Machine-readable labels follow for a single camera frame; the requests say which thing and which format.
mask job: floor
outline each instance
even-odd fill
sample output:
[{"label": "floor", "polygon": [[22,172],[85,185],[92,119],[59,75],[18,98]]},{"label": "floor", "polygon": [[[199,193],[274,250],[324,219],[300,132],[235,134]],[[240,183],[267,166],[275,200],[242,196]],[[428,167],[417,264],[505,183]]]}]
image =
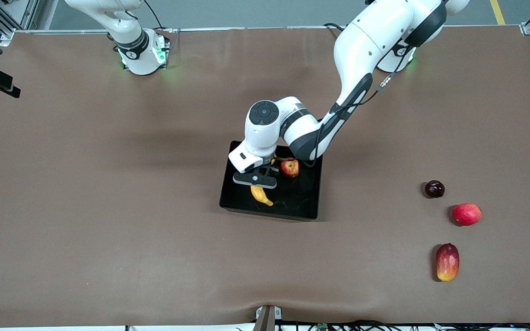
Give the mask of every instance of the floor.
[{"label": "floor", "polygon": [[[347,24],[359,13],[362,0],[148,0],[168,28],[288,27]],[[498,4],[501,15],[496,17]],[[143,27],[159,24],[148,7],[133,11]],[[447,25],[519,24],[530,17],[530,0],[471,0]],[[55,30],[101,29],[99,23],[64,0],[44,0],[37,26]]]}]

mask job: yellow floor line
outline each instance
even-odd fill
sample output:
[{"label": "yellow floor line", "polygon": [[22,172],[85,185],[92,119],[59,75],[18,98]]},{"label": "yellow floor line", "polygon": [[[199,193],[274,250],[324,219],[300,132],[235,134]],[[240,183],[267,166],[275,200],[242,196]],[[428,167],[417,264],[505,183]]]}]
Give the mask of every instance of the yellow floor line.
[{"label": "yellow floor line", "polygon": [[494,11],[494,16],[496,17],[498,25],[505,25],[506,23],[504,22],[504,17],[502,16],[498,0],[490,0],[490,4],[492,5],[492,10]]}]

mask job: black tray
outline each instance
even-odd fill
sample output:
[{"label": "black tray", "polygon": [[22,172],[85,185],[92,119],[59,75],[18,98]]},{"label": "black tray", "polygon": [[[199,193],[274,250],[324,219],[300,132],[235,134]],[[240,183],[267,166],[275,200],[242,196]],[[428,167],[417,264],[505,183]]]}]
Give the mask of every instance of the black tray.
[{"label": "black tray", "polygon": [[[239,144],[240,141],[232,141],[229,151],[233,151]],[[294,157],[292,151],[285,146],[278,146],[276,154],[278,157]],[[237,170],[229,160],[222,183],[220,207],[244,214],[301,221],[315,220],[318,217],[322,157],[316,160],[316,165],[312,168],[306,167],[303,161],[299,163],[300,174],[296,178],[287,178],[280,173],[276,176],[277,187],[271,190],[265,188],[265,194],[274,203],[269,207],[253,198],[250,186],[233,182],[232,176]],[[276,161],[274,166],[280,167],[280,161]]]}]

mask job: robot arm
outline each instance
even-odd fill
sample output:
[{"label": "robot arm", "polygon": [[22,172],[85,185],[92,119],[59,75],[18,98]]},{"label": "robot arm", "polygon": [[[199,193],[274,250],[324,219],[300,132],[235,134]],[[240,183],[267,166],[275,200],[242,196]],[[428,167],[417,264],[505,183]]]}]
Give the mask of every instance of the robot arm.
[{"label": "robot arm", "polygon": [[[449,0],[449,4],[468,1]],[[280,137],[299,160],[321,156],[368,93],[378,63],[390,52],[398,54],[396,49],[403,42],[408,50],[433,39],[445,21],[447,4],[447,0],[376,0],[364,9],[334,44],[341,93],[328,113],[317,121],[295,97],[253,104],[245,119],[245,139],[229,153],[238,170],[234,181],[274,188],[269,169],[263,174],[261,168],[270,164]]]},{"label": "robot arm", "polygon": [[148,75],[165,67],[168,40],[151,29],[143,29],[126,11],[141,7],[143,0],[65,0],[108,30],[118,46],[125,67],[137,75]]}]

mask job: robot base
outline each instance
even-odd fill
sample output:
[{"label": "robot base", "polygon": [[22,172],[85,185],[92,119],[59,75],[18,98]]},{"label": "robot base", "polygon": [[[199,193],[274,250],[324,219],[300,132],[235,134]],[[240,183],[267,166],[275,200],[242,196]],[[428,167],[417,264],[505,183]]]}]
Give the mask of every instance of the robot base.
[{"label": "robot base", "polygon": [[149,46],[139,59],[129,59],[118,52],[125,70],[137,75],[149,75],[157,69],[167,69],[171,42],[151,29],[143,29],[149,35]]},{"label": "robot base", "polygon": [[[240,141],[231,142],[229,152],[239,144]],[[285,146],[278,146],[275,153],[283,158],[294,156],[292,151]],[[287,178],[278,174],[275,177],[277,187],[271,190],[265,189],[267,197],[273,201],[273,205],[269,207],[253,198],[249,186],[233,182],[233,176],[237,170],[228,160],[220,194],[220,207],[243,214],[299,221],[315,220],[318,217],[322,157],[316,160],[316,165],[312,168],[306,167],[302,161],[299,162],[300,174],[296,178]],[[281,163],[276,161],[273,166],[280,167]]]}]

